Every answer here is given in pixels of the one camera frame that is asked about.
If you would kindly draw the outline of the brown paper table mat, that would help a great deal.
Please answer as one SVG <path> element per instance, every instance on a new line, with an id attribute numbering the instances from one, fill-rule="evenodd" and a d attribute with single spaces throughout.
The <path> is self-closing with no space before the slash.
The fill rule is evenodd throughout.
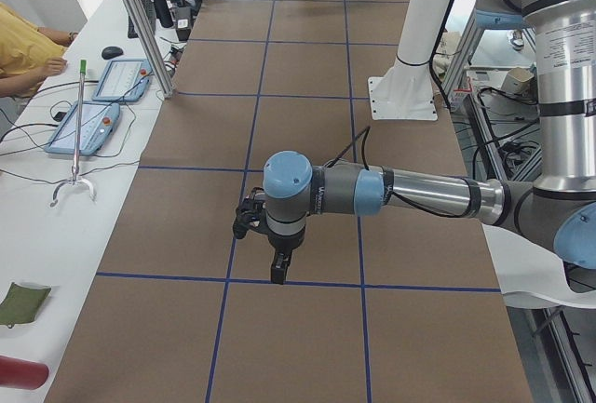
<path id="1" fill-rule="evenodd" d="M 482 226 L 328 211 L 319 164 L 459 176 L 450 116 L 374 121 L 409 0 L 206 0 L 50 402 L 528 402 Z"/>

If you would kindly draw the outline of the near blue teach pendant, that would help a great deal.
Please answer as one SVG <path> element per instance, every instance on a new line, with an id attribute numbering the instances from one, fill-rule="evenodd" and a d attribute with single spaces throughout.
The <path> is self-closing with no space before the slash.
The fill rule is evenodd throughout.
<path id="1" fill-rule="evenodd" d="M 73 154 L 75 150 L 76 101 L 44 147 L 50 154 Z M 94 155 L 106 143 L 120 117 L 120 105 L 116 102 L 84 101 L 80 131 L 80 154 Z"/>

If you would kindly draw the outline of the blue teach pendant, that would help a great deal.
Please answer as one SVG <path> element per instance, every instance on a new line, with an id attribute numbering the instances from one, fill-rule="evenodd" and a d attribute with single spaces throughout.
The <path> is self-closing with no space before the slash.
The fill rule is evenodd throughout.
<path id="1" fill-rule="evenodd" d="M 50 154 L 73 154 L 75 150 L 76 101 L 44 147 Z M 120 117 L 120 105 L 116 102 L 84 101 L 80 131 L 80 154 L 94 155 L 106 143 Z"/>
<path id="2" fill-rule="evenodd" d="M 111 59 L 104 68 L 92 99 L 102 102 L 138 101 L 148 88 L 152 73 L 148 60 Z"/>

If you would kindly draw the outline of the far blue teach pendant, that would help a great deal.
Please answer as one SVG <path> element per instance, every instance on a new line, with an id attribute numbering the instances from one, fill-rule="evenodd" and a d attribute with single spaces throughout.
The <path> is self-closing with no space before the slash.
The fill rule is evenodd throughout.
<path id="1" fill-rule="evenodd" d="M 104 68 L 92 99 L 102 102 L 138 101 L 148 88 L 152 73 L 148 60 L 111 59 Z"/>

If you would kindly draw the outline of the black bottle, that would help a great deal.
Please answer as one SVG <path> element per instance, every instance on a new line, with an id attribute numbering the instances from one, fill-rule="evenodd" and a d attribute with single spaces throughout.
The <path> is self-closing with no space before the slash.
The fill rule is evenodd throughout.
<path id="1" fill-rule="evenodd" d="M 152 0 L 156 17 L 164 28 L 171 28 L 173 26 L 173 19 L 169 11 L 167 0 Z"/>

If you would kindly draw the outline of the black computer mouse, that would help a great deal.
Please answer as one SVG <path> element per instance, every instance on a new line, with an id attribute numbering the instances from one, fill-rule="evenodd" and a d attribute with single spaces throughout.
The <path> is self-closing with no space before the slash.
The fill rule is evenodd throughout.
<path id="1" fill-rule="evenodd" d="M 116 57 L 122 56 L 123 54 L 124 54 L 124 50 L 121 47 L 109 46 L 109 47 L 105 47 L 102 50 L 101 56 L 104 60 L 111 60 Z"/>

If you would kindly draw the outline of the green bean bag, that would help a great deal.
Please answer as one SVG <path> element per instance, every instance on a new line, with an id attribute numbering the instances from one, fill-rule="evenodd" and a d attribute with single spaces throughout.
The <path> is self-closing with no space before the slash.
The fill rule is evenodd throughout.
<path id="1" fill-rule="evenodd" d="M 34 322 L 50 292 L 51 288 L 31 289 L 12 283 L 1 302 L 1 325 L 13 328 Z"/>

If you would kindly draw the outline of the red cylinder bottle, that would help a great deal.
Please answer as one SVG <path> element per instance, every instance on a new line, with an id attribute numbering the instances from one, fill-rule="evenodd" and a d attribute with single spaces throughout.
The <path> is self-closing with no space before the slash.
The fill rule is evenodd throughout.
<path id="1" fill-rule="evenodd" d="M 35 390 L 48 378 L 49 368 L 39 362 L 1 356 L 0 384 L 2 387 Z"/>

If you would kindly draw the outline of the person in yellow shirt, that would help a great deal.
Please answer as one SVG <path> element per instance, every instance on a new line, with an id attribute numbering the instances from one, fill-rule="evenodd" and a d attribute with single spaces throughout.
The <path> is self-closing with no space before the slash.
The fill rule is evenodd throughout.
<path id="1" fill-rule="evenodd" d="M 63 73 L 63 54 L 77 37 L 37 26 L 2 3 L 1 97 L 31 98 L 48 77 Z"/>

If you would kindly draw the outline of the white central pedestal column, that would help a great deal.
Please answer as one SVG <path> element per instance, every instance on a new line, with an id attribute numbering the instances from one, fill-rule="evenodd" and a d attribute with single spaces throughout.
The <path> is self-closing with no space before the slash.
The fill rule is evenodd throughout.
<path id="1" fill-rule="evenodd" d="M 430 68 L 450 2 L 410 0 L 393 66 L 368 79 L 374 120 L 437 119 Z"/>

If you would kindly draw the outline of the aluminium frame post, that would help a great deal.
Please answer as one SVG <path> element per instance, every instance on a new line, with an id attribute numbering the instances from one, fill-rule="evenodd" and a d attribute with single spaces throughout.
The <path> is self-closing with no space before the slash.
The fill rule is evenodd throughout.
<path id="1" fill-rule="evenodd" d="M 142 7 L 141 0 L 123 0 L 123 2 L 126 11 L 133 21 L 143 51 L 153 68 L 154 76 L 161 88 L 163 96 L 165 99 L 169 99 L 173 93 L 173 83 L 156 43 L 155 34 Z"/>

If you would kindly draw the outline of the green handled reacher grabber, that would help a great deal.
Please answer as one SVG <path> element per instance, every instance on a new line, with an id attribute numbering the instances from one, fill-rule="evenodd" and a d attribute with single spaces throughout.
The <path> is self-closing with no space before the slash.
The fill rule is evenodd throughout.
<path id="1" fill-rule="evenodd" d="M 82 115 L 83 115 L 83 108 L 84 108 L 84 89 L 85 89 L 85 80 L 86 80 L 86 72 L 87 72 L 87 61 L 82 59 L 80 61 L 79 66 L 79 88 L 78 88 L 78 98 L 77 98 L 77 106 L 76 106 L 76 120 L 75 120 L 75 127 L 74 127 L 74 156 L 73 156 L 73 164 L 71 166 L 71 178 L 67 180 L 61 181 L 57 187 L 55 188 L 52 201 L 50 202 L 49 206 L 54 208 L 59 202 L 59 191 L 64 185 L 85 185 L 88 188 L 89 196 L 92 201 L 96 198 L 96 190 L 94 184 L 86 179 L 83 178 L 79 174 L 79 161 L 80 161 L 80 140 L 81 140 L 81 131 L 82 131 Z"/>

